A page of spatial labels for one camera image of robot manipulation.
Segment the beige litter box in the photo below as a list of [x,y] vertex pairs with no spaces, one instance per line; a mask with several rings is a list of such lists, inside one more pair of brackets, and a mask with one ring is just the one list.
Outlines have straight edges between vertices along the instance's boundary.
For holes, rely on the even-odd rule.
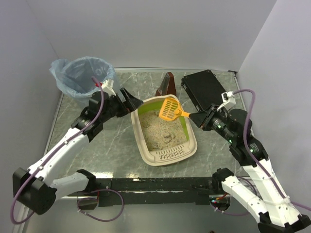
[[166,166],[174,164],[193,156],[197,151],[197,141],[193,129],[190,121],[185,117],[178,118],[187,138],[185,143],[165,150],[148,150],[140,125],[139,115],[151,110],[160,110],[163,101],[168,97],[178,99],[174,95],[152,97],[146,99],[143,105],[131,113],[131,121],[138,150],[143,161],[150,166]]

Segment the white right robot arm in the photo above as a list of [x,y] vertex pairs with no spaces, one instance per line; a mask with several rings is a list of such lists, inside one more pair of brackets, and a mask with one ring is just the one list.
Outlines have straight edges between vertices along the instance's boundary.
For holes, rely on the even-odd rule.
[[234,197],[256,220],[261,233],[296,233],[310,226],[311,220],[290,201],[273,171],[260,141],[251,135],[250,113],[242,109],[217,110],[211,105],[189,118],[203,131],[214,130],[230,143],[229,150],[254,182],[255,195],[227,168],[213,174],[215,187]]

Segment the yellow litter scoop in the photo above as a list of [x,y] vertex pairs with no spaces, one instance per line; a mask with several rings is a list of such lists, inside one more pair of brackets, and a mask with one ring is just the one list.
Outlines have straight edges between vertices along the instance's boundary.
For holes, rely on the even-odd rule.
[[185,112],[180,102],[175,98],[165,98],[161,109],[159,111],[159,117],[165,121],[174,121],[179,117],[190,117],[190,113]]

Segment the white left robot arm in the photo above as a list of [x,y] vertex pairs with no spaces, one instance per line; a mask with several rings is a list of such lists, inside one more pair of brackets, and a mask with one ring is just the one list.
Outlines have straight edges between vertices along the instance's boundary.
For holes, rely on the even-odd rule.
[[93,93],[88,106],[74,120],[65,136],[28,169],[18,168],[13,173],[14,202],[19,201],[42,215],[61,197],[75,192],[91,193],[96,189],[96,176],[84,169],[65,178],[58,179],[57,176],[103,130],[105,122],[123,117],[143,104],[125,88],[120,91],[125,100],[104,91]]

